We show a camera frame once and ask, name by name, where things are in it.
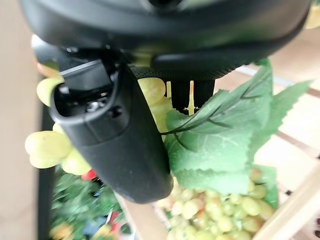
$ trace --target wooden crate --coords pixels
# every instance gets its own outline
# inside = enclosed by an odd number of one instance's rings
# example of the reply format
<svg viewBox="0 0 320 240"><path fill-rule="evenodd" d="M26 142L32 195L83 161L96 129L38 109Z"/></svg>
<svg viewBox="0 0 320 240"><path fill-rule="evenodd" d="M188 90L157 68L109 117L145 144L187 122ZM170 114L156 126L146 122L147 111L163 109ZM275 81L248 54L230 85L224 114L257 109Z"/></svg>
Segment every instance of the wooden crate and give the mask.
<svg viewBox="0 0 320 240"><path fill-rule="evenodd" d="M256 154L258 164L277 168L280 208L254 240L312 240L308 221L320 209L320 28L305 30L271 56L274 93L295 82L313 79L310 90L294 105L279 132ZM216 88L233 90L250 79L254 66L241 67L216 80ZM288 197L286 190L293 191ZM167 230L152 204L139 205L118 197L139 240L165 240Z"/></svg>

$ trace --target red berry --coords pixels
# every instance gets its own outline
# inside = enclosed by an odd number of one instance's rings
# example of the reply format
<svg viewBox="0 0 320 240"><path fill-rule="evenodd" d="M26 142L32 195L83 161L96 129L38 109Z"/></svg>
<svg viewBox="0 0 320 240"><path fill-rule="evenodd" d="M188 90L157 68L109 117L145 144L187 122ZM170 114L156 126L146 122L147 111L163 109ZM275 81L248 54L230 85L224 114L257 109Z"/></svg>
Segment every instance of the red berry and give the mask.
<svg viewBox="0 0 320 240"><path fill-rule="evenodd" d="M112 225L111 232L114 232L114 233L115 233L118 228L119 228L119 223L114 223L114 224Z"/></svg>
<svg viewBox="0 0 320 240"><path fill-rule="evenodd" d="M111 217L110 217L109 224L113 225L113 224L115 223L116 218L117 218L119 215L120 215L120 213L117 212L117 211L112 212Z"/></svg>
<svg viewBox="0 0 320 240"><path fill-rule="evenodd" d="M91 180L95 179L96 177L97 177L97 174L92 169L90 171L88 171L87 173L81 175L82 180L85 180L85 181L91 181Z"/></svg>

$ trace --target yellow fruit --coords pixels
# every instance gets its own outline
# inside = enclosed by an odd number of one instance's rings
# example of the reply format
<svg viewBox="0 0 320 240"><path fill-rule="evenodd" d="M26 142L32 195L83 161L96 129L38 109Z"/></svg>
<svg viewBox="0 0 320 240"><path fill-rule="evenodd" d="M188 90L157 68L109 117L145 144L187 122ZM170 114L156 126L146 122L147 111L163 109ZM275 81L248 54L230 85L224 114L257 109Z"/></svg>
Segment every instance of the yellow fruit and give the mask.
<svg viewBox="0 0 320 240"><path fill-rule="evenodd" d="M243 197L239 194L231 194L230 202L234 205L240 205L243 201Z"/></svg>
<svg viewBox="0 0 320 240"><path fill-rule="evenodd" d="M254 199L263 199L267 194L267 189L263 185L256 185L254 190L249 192L249 196Z"/></svg>
<svg viewBox="0 0 320 240"><path fill-rule="evenodd" d="M255 189L255 184L253 181L249 181L248 192L252 192Z"/></svg>
<svg viewBox="0 0 320 240"><path fill-rule="evenodd" d="M250 174L251 181L256 182L261 178L261 176L262 176L262 172L259 169L257 168L252 169L252 172Z"/></svg>
<svg viewBox="0 0 320 240"><path fill-rule="evenodd" d="M244 219L247 216L247 212L241 207L241 205L238 205L234 208L233 217L235 219Z"/></svg>
<svg viewBox="0 0 320 240"><path fill-rule="evenodd" d="M218 221L224 216L223 205L219 198L211 198L206 202L205 211L208 213L211 219Z"/></svg>
<svg viewBox="0 0 320 240"><path fill-rule="evenodd" d="M206 190L204 194L205 194L205 198L208 200L216 199L220 197L220 194L214 190Z"/></svg>
<svg viewBox="0 0 320 240"><path fill-rule="evenodd" d="M235 206L227 201L223 204L223 212L227 216L231 216L235 213Z"/></svg>
<svg viewBox="0 0 320 240"><path fill-rule="evenodd" d="M36 94L38 98L48 107L51 106L51 92L58 85L64 81L61 78L46 78L38 83L36 87Z"/></svg>
<svg viewBox="0 0 320 240"><path fill-rule="evenodd" d="M195 192L191 189L185 189L180 195L180 200L183 202L191 200L195 196Z"/></svg>
<svg viewBox="0 0 320 240"><path fill-rule="evenodd" d="M30 156L30 163L37 169L48 169L60 164L63 158L44 158L37 156Z"/></svg>
<svg viewBox="0 0 320 240"><path fill-rule="evenodd" d="M250 233L258 232L264 224L260 219L254 216L246 216L241 222L243 229Z"/></svg>
<svg viewBox="0 0 320 240"><path fill-rule="evenodd" d="M189 225L189 222L185 220L182 216L173 216L172 218L169 219L169 223L171 228L176 228L176 227L185 228Z"/></svg>
<svg viewBox="0 0 320 240"><path fill-rule="evenodd" d="M243 198L241 207L250 216L258 216L261 213L261 207L259 203L255 199L248 196Z"/></svg>
<svg viewBox="0 0 320 240"><path fill-rule="evenodd" d="M210 232L215 236L222 234L221 230L215 222L211 223Z"/></svg>
<svg viewBox="0 0 320 240"><path fill-rule="evenodd" d="M193 218L192 223L195 227L201 230L209 229L211 221L209 215L205 211L199 211L195 218Z"/></svg>
<svg viewBox="0 0 320 240"><path fill-rule="evenodd" d="M261 213L259 216L265 221L268 220L274 214L274 208L271 205L269 205L269 203L263 200L258 200L258 203L261 208Z"/></svg>
<svg viewBox="0 0 320 240"><path fill-rule="evenodd" d="M305 24L306 29L314 29L320 26L320 6L315 5L311 8Z"/></svg>
<svg viewBox="0 0 320 240"><path fill-rule="evenodd" d="M195 235L196 240L213 240L214 235L210 231L198 231Z"/></svg>
<svg viewBox="0 0 320 240"><path fill-rule="evenodd" d="M72 226L62 223L53 229L51 229L49 235L53 240L61 240L61 239L67 239L70 237L73 233L74 229Z"/></svg>
<svg viewBox="0 0 320 240"><path fill-rule="evenodd" d="M92 239L98 239L99 237L109 237L111 230L111 226L105 224L99 228L99 230L93 235Z"/></svg>
<svg viewBox="0 0 320 240"><path fill-rule="evenodd" d="M156 126L160 133L168 131L166 116L171 110L173 110L171 100L166 97L162 97L161 101L150 107L150 111L155 117Z"/></svg>
<svg viewBox="0 0 320 240"><path fill-rule="evenodd" d="M217 226L221 230L221 232L226 233L230 232L233 229L234 224L230 217L223 216L218 220Z"/></svg>
<svg viewBox="0 0 320 240"><path fill-rule="evenodd" d="M251 240L252 237L250 233L247 231L233 231L230 233L230 236L233 237L234 240Z"/></svg>
<svg viewBox="0 0 320 240"><path fill-rule="evenodd" d="M196 234L197 234L197 229L194 226L187 226L184 229L184 235L186 236L186 240L195 240L196 239Z"/></svg>
<svg viewBox="0 0 320 240"><path fill-rule="evenodd" d="M181 215L184 210L184 202L183 201L176 201L171 209L172 216Z"/></svg>
<svg viewBox="0 0 320 240"><path fill-rule="evenodd" d="M74 175L83 175L91 170L91 166L75 148L61 162L61 167L66 173Z"/></svg>
<svg viewBox="0 0 320 240"><path fill-rule="evenodd" d="M60 133L60 134L65 134L64 130L62 129L62 127L58 123L53 124L52 131L54 131L56 133Z"/></svg>
<svg viewBox="0 0 320 240"><path fill-rule="evenodd" d="M192 199L187 201L183 206L182 216L189 220L203 208L203 202L200 199Z"/></svg>
<svg viewBox="0 0 320 240"><path fill-rule="evenodd" d="M222 234L216 237L215 240L234 240L231 236Z"/></svg>
<svg viewBox="0 0 320 240"><path fill-rule="evenodd" d="M159 102L166 93L166 85L160 78L141 78L138 83L149 106Z"/></svg>
<svg viewBox="0 0 320 240"><path fill-rule="evenodd" d="M72 150L68 138L54 131L37 131L30 134L24 147L30 156L46 159L64 158Z"/></svg>

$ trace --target artificial leaf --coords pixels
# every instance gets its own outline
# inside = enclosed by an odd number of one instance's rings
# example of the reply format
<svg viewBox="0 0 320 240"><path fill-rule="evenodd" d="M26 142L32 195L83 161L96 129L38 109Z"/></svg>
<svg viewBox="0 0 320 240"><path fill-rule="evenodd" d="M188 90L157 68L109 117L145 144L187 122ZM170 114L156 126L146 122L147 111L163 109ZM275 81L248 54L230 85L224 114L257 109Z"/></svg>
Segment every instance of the artificial leaf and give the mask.
<svg viewBox="0 0 320 240"><path fill-rule="evenodd" d="M132 233L132 232L131 232L131 228L130 228L130 226L129 226L127 223L124 224L124 225L122 225L121 228L120 228L120 230L121 230L121 233L126 234L126 235L129 235L129 234Z"/></svg>
<svg viewBox="0 0 320 240"><path fill-rule="evenodd" d="M125 214L123 212L120 212L119 216L117 216L114 221L117 222L117 223L121 223L125 219L126 219Z"/></svg>
<svg viewBox="0 0 320 240"><path fill-rule="evenodd" d="M266 187L266 196L264 200L269 203L274 209L278 208L278 188L277 188L277 170L271 166L254 165L255 169L261 171L261 178L257 181L258 184L264 184Z"/></svg>
<svg viewBox="0 0 320 240"><path fill-rule="evenodd" d="M94 240L116 240L113 236L98 236L93 238Z"/></svg>
<svg viewBox="0 0 320 240"><path fill-rule="evenodd" d="M175 173L178 183L188 189L215 190L221 194L247 194L249 169L236 172L213 170L180 170Z"/></svg>
<svg viewBox="0 0 320 240"><path fill-rule="evenodd" d="M79 176L58 171L52 204L52 226L68 223L74 239L84 240L83 228L111 210L122 212L113 191L97 181L83 181Z"/></svg>
<svg viewBox="0 0 320 240"><path fill-rule="evenodd" d="M194 116L170 112L168 129L176 128L169 132L165 146L173 173L243 170L252 135L269 118L272 79L267 61L250 81L232 92L218 92Z"/></svg>
<svg viewBox="0 0 320 240"><path fill-rule="evenodd" d="M271 111L266 125L257 130L251 139L249 158L253 159L261 148L282 125L282 119L298 99L308 90L311 81L305 81L290 86L273 97Z"/></svg>

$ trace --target artificial grape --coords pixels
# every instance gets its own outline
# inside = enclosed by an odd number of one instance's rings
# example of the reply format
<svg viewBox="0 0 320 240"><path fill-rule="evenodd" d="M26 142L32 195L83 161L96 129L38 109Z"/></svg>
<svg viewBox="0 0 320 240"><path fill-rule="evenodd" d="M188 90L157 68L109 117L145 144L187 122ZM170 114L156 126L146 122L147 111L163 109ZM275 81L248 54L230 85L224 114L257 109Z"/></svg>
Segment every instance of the artificial grape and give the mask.
<svg viewBox="0 0 320 240"><path fill-rule="evenodd" d="M170 211L174 205L174 201L171 196L167 196L166 198L160 199L156 202L156 204L160 208L164 208L168 211Z"/></svg>
<svg viewBox="0 0 320 240"><path fill-rule="evenodd" d="M243 198L241 207L250 216L258 216L261 213L261 207L259 203L255 199L248 196Z"/></svg>
<svg viewBox="0 0 320 240"><path fill-rule="evenodd" d="M203 208L203 203L199 199L187 201L183 206L182 216L189 220Z"/></svg>
<svg viewBox="0 0 320 240"><path fill-rule="evenodd" d="M168 131L166 124L167 113L173 110L170 99L163 97L160 102L150 107L151 113L155 116L156 126L160 133Z"/></svg>
<svg viewBox="0 0 320 240"><path fill-rule="evenodd" d="M262 173L259 169L257 168L252 169L252 172L250 174L251 181L256 182L261 178L261 176L262 176Z"/></svg>
<svg viewBox="0 0 320 240"><path fill-rule="evenodd" d="M194 226L188 225L183 232L184 236L186 237L186 240L196 239L197 229Z"/></svg>
<svg viewBox="0 0 320 240"><path fill-rule="evenodd" d="M184 229L181 227L176 227L175 229L175 240L185 240L185 233L184 233Z"/></svg>
<svg viewBox="0 0 320 240"><path fill-rule="evenodd" d="M263 226L263 222L254 216L246 216L241 220L241 223L244 230L253 234L258 232Z"/></svg>
<svg viewBox="0 0 320 240"><path fill-rule="evenodd" d="M231 220L230 217L228 216L223 216L221 217L218 222L217 222L217 225L218 225L218 228L221 230L221 232L223 233L227 233L227 232L230 232L233 227L234 227L234 224Z"/></svg>
<svg viewBox="0 0 320 240"><path fill-rule="evenodd" d="M173 179L173 187L179 186L177 178L174 176L172 179Z"/></svg>
<svg viewBox="0 0 320 240"><path fill-rule="evenodd" d="M58 65L53 65L52 67L48 67L45 65L42 65L40 63L38 63L36 65L39 73L41 73L43 76L46 76L48 78L57 78L57 79L61 79L61 75L60 72L57 70L58 69Z"/></svg>
<svg viewBox="0 0 320 240"><path fill-rule="evenodd" d="M252 239L250 233L248 233L247 231L233 231L230 233L230 236L234 240L251 240Z"/></svg>
<svg viewBox="0 0 320 240"><path fill-rule="evenodd" d="M263 199L267 194L267 190L263 185L256 185L254 190L249 192L249 196L254 199Z"/></svg>
<svg viewBox="0 0 320 240"><path fill-rule="evenodd" d="M258 200L258 203L261 208L261 212L259 216L265 221L268 220L274 214L275 210L271 205L269 205L264 200Z"/></svg>
<svg viewBox="0 0 320 240"><path fill-rule="evenodd" d="M62 129L62 127L58 123L53 124L52 131L54 131L56 133L60 133L60 134L65 134L64 130Z"/></svg>
<svg viewBox="0 0 320 240"><path fill-rule="evenodd" d="M210 225L210 218L209 218L208 214L204 210L201 210L196 214L195 219L193 220L193 224L198 229L205 230Z"/></svg>
<svg viewBox="0 0 320 240"><path fill-rule="evenodd" d="M204 192L205 197L208 199L213 199L213 198L219 198L220 194L217 191L214 190L207 190Z"/></svg>
<svg viewBox="0 0 320 240"><path fill-rule="evenodd" d="M215 221L218 221L221 217L224 216L223 205L218 198L214 198L205 205L205 211L208 213L210 218Z"/></svg>
<svg viewBox="0 0 320 240"><path fill-rule="evenodd" d="M215 222L210 224L210 232L215 236L222 234L221 230L219 229L218 225Z"/></svg>
<svg viewBox="0 0 320 240"><path fill-rule="evenodd" d="M99 239L101 238L107 238L110 236L110 233L112 231L112 227L110 225L104 224L102 227L99 228L99 230L93 235L93 239Z"/></svg>
<svg viewBox="0 0 320 240"><path fill-rule="evenodd" d="M154 120L155 125L157 125L156 116L155 116L153 113L151 113L151 115L152 115L152 118L153 118L153 120Z"/></svg>
<svg viewBox="0 0 320 240"><path fill-rule="evenodd" d="M61 78L46 78L38 83L36 87L36 94L38 98L48 107L51 106L51 92L58 85L64 81Z"/></svg>
<svg viewBox="0 0 320 240"><path fill-rule="evenodd" d="M173 199L178 199L182 194L182 192L183 192L183 189L180 186L173 185L173 189L170 195L173 197Z"/></svg>
<svg viewBox="0 0 320 240"><path fill-rule="evenodd" d="M62 162L62 158L43 158L38 156L30 156L30 163L37 169L48 169Z"/></svg>
<svg viewBox="0 0 320 240"><path fill-rule="evenodd" d="M240 205L238 205L234 208L233 216L234 218L241 220L248 216L248 214Z"/></svg>
<svg viewBox="0 0 320 240"><path fill-rule="evenodd" d="M222 234L222 235L218 235L216 236L215 240L234 240L233 237L226 235L226 234Z"/></svg>
<svg viewBox="0 0 320 240"><path fill-rule="evenodd" d="M253 181L249 181L248 192L252 192L255 189L255 183Z"/></svg>
<svg viewBox="0 0 320 240"><path fill-rule="evenodd" d="M74 228L67 224L62 223L58 226L55 226L50 230L49 236L53 239L65 239L68 236L72 235Z"/></svg>
<svg viewBox="0 0 320 240"><path fill-rule="evenodd" d="M166 93L166 85L160 78L141 78L138 83L149 106L159 102Z"/></svg>
<svg viewBox="0 0 320 240"><path fill-rule="evenodd" d="M173 216L177 216L182 214L183 210L184 210L184 203L182 201L176 201L172 206L171 214Z"/></svg>
<svg viewBox="0 0 320 240"><path fill-rule="evenodd" d="M169 231L166 240L176 240L176 236L175 236L175 230L172 229Z"/></svg>
<svg viewBox="0 0 320 240"><path fill-rule="evenodd" d="M188 221L185 220L182 216L173 216L172 218L169 219L169 223L171 228L175 228L175 227L185 228L189 225Z"/></svg>
<svg viewBox="0 0 320 240"><path fill-rule="evenodd" d="M227 216L231 216L235 212L235 206L230 203L230 201L226 201L223 203L223 212Z"/></svg>
<svg viewBox="0 0 320 240"><path fill-rule="evenodd" d="M180 195L180 199L183 202L189 201L191 200L193 197L195 196L195 193L193 190L191 189L185 189L182 191L181 195Z"/></svg>
<svg viewBox="0 0 320 240"><path fill-rule="evenodd" d="M75 148L61 162L61 167L66 173L79 176L91 170L91 166Z"/></svg>
<svg viewBox="0 0 320 240"><path fill-rule="evenodd" d="M30 156L47 159L64 158L73 148L65 135L54 131L37 131L30 134L24 147Z"/></svg>
<svg viewBox="0 0 320 240"><path fill-rule="evenodd" d="M208 230L198 231L195 235L195 240L213 240L214 235Z"/></svg>
<svg viewBox="0 0 320 240"><path fill-rule="evenodd" d="M239 194L231 194L229 199L233 205L240 205L243 201L243 197Z"/></svg>

